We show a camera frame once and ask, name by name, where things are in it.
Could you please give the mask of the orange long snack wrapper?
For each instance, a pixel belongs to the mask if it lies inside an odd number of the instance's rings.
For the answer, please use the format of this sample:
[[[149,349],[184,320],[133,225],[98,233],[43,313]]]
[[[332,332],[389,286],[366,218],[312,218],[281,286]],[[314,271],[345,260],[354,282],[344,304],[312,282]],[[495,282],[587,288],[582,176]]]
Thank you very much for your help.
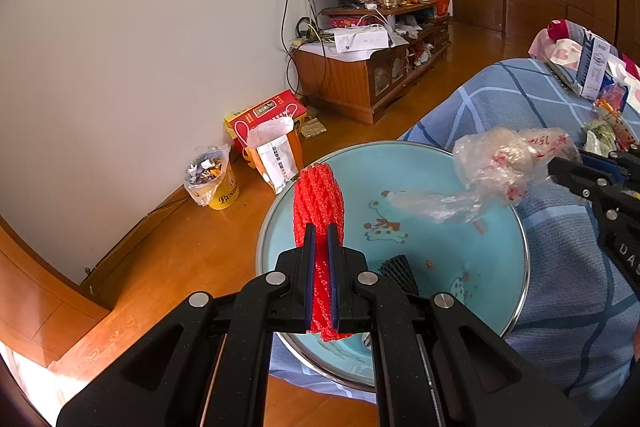
[[[622,114],[608,103],[608,101],[605,101],[604,98],[598,98],[593,106],[599,117],[607,122],[613,129],[616,142],[621,150],[627,152],[631,145],[638,144],[637,135],[634,133],[634,130],[631,129],[630,124],[626,123]]]

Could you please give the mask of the white green wrapper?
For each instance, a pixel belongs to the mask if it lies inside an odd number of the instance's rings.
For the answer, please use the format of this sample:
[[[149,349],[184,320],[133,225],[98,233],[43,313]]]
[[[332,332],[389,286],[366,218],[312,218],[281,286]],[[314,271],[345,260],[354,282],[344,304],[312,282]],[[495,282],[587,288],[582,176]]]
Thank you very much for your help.
[[[593,119],[585,125],[584,150],[601,157],[608,157],[618,150],[614,129],[603,119]]]

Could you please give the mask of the red foam fruit net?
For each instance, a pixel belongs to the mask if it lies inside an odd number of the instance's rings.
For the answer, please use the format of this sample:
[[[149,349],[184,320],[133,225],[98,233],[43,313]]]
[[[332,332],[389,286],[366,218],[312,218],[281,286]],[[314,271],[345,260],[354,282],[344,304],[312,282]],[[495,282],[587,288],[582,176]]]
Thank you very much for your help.
[[[333,325],[331,308],[331,269],[328,246],[328,228],[336,225],[337,244],[344,243],[343,193],[328,164],[314,164],[299,173],[294,187],[293,232],[297,247],[304,246],[307,225],[313,225],[314,262],[311,269],[311,334],[317,334],[325,343],[348,338]]]

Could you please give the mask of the clear plastic bag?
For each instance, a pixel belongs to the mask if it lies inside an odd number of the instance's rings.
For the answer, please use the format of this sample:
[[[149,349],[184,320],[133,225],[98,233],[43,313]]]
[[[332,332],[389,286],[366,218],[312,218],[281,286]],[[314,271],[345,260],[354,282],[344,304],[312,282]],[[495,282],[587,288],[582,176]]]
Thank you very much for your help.
[[[491,207],[520,202],[532,186],[548,178],[553,159],[582,162],[574,142],[560,128],[497,127],[468,134],[454,143],[452,158],[462,191],[445,195],[407,188],[388,194],[390,205],[435,223],[462,225],[480,219]]]

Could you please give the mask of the light blue trash bin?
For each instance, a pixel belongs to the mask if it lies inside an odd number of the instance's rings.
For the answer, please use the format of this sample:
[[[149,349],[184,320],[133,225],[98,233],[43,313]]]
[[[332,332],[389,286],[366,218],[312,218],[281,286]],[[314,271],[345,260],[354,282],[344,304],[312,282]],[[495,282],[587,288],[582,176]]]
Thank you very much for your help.
[[[499,335],[508,335],[528,291],[530,256],[513,207],[494,206],[480,220],[438,225],[402,213],[390,193],[462,191],[450,153],[431,145],[382,141],[329,153],[325,162],[340,184],[345,204],[344,244],[361,251],[371,271],[405,255],[420,296],[447,291]],[[293,248],[293,185],[274,200],[260,229],[256,273],[274,270],[281,251]],[[318,335],[278,334],[299,362],[294,374],[319,374],[351,397],[374,392],[371,351],[362,335],[324,343]]]

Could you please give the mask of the blue yellow snack box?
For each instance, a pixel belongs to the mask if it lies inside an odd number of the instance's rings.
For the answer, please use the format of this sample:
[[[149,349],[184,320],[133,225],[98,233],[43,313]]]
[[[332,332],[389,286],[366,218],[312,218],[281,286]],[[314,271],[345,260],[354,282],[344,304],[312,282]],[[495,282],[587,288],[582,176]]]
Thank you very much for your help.
[[[605,102],[615,112],[623,113],[628,93],[629,88],[626,83],[619,82],[609,72],[606,72],[603,76],[597,100]]]

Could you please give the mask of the dark flat packet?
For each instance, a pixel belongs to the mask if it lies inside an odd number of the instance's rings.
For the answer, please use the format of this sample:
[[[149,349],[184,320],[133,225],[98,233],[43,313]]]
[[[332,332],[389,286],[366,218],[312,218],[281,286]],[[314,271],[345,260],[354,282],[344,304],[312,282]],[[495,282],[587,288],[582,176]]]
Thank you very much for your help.
[[[556,80],[559,80],[566,90],[573,92],[578,96],[582,95],[582,85],[577,80],[576,70],[551,61],[547,62],[546,66],[550,70],[552,76]]]

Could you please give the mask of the white milk carton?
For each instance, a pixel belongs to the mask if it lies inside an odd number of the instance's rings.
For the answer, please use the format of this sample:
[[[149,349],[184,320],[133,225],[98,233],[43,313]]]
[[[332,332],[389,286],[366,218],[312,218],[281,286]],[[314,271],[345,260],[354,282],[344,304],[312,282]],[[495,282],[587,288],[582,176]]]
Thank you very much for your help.
[[[608,67],[608,59],[611,55],[618,57],[615,46],[594,32],[585,31],[576,72],[578,94],[582,98],[594,102],[599,98],[604,87],[614,83],[611,69]]]

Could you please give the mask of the blue plaid tablecloth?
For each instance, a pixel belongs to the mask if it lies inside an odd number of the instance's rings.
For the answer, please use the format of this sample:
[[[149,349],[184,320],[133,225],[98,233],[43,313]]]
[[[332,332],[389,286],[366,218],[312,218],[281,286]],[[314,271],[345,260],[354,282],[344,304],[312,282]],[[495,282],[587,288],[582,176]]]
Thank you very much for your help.
[[[478,72],[396,141],[450,153],[463,135],[495,127],[560,128],[580,141],[592,117],[589,102],[565,90],[544,63],[510,58]],[[530,279],[506,339],[591,424],[628,377],[638,299],[599,248],[588,202],[548,181],[533,186],[514,209],[529,249]]]

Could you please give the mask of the pink heart patterned quilt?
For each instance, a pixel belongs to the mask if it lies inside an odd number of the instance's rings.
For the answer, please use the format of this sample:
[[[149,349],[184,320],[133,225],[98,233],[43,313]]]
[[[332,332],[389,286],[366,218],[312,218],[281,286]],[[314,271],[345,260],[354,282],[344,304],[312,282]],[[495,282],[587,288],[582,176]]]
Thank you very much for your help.
[[[573,40],[552,41],[548,35],[547,27],[538,32],[528,50],[531,58],[536,58],[544,63],[555,62],[574,69],[576,72],[580,52],[582,52],[582,45]],[[612,76],[619,82],[626,83],[629,88],[626,106],[629,105],[636,112],[639,112],[639,79],[628,74],[624,62],[613,55],[608,59],[608,67],[611,69]]]

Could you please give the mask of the yellow bucket with bag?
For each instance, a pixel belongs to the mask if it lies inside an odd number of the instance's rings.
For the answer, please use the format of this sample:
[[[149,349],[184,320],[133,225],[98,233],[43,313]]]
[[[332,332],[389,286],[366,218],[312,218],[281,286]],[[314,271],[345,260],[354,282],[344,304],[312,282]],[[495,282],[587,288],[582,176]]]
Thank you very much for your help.
[[[183,175],[183,187],[194,202],[213,210],[229,208],[240,194],[230,162],[229,145],[210,146],[195,156]]]

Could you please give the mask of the red cardboard box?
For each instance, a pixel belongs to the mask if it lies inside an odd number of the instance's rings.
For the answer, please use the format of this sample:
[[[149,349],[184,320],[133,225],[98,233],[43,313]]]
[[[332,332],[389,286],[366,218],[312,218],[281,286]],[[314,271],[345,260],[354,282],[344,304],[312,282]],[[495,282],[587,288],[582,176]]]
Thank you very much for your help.
[[[242,112],[224,117],[224,127],[231,136],[235,148],[242,153],[246,147],[247,133],[258,124],[281,117],[291,117],[297,124],[307,115],[306,107],[299,102],[292,91],[285,90],[243,109]]]

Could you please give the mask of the wooden tv cabinet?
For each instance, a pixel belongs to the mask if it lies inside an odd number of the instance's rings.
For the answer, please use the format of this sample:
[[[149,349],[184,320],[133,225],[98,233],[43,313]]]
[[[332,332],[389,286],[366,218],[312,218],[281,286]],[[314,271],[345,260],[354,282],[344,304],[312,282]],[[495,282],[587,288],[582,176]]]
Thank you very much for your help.
[[[433,2],[404,8],[326,9],[341,27],[383,26],[390,46],[382,50],[337,53],[332,30],[323,40],[293,52],[296,91],[317,108],[373,124],[387,106],[405,94],[450,45],[449,17],[438,16]]]

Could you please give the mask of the white flat box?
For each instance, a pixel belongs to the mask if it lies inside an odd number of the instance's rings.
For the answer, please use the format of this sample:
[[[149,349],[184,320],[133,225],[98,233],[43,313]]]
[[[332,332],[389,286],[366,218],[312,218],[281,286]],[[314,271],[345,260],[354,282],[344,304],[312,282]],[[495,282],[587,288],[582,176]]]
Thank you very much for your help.
[[[390,37],[380,25],[334,28],[333,41],[337,53],[387,49]]]

